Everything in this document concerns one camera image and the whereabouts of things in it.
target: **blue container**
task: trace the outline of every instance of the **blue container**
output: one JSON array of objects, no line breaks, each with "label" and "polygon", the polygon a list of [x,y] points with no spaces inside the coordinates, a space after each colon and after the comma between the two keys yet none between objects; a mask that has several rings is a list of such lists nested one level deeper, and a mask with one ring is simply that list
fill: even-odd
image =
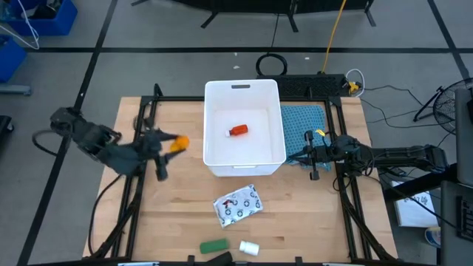
[{"label": "blue container", "polygon": [[11,78],[26,56],[26,52],[12,37],[0,35],[0,82],[7,82]]},{"label": "blue container", "polygon": [[[18,0],[12,0],[12,11],[19,19],[7,19],[7,22],[19,35],[31,36],[31,30],[24,19],[21,18],[23,12],[19,7]],[[21,0],[24,8],[35,7],[38,3],[46,3],[47,0]],[[49,35],[68,35],[75,17],[77,16],[77,8],[71,0],[63,0],[61,7],[54,19],[30,19],[30,24],[35,28],[40,36]]]},{"label": "blue container", "polygon": [[[20,0],[20,1],[21,1],[21,4],[23,4],[23,7],[25,10],[33,9],[39,3],[45,2],[43,0]],[[10,7],[12,9],[12,12],[16,15],[21,14],[23,12],[20,4],[18,3],[18,0],[11,0]]]}]

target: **blue cloth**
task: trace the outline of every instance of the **blue cloth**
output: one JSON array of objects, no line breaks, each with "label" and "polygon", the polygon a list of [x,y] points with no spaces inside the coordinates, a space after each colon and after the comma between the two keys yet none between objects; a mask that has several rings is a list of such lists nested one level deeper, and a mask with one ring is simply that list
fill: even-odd
[{"label": "blue cloth", "polygon": [[[286,144],[286,155],[290,156],[299,152],[307,145],[304,133],[307,130],[313,132],[313,145],[323,146],[322,136],[316,133],[317,129],[325,132],[325,112],[317,105],[313,106],[281,106],[282,127],[284,130],[284,142]],[[297,164],[293,160],[286,160],[286,163]],[[330,171],[329,163],[317,163],[318,167]]]}]

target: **white bottle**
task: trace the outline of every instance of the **white bottle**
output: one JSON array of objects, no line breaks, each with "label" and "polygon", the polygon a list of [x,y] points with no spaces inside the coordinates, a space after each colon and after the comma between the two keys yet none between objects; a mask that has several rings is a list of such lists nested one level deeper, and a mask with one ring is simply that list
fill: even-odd
[{"label": "white bottle", "polygon": [[253,255],[253,256],[258,256],[259,245],[254,244],[254,243],[250,243],[250,242],[246,242],[246,241],[242,241],[239,244],[239,250],[246,253],[246,254],[250,254],[250,255]]}]

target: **green sponge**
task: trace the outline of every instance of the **green sponge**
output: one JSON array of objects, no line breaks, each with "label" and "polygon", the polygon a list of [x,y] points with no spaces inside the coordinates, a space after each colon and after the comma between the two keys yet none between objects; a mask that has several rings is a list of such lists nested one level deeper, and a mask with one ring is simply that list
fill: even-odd
[{"label": "green sponge", "polygon": [[218,239],[209,242],[200,243],[200,252],[202,254],[207,254],[210,252],[220,251],[228,249],[227,239]]}]

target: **white box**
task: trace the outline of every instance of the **white box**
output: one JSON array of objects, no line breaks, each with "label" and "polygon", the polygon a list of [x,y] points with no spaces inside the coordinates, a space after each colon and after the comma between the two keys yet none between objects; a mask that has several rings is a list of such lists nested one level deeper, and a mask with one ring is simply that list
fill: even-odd
[{"label": "white box", "polygon": [[[226,137],[246,124],[248,133]],[[204,163],[218,177],[269,175],[286,161],[278,85],[274,80],[205,85]]]}]

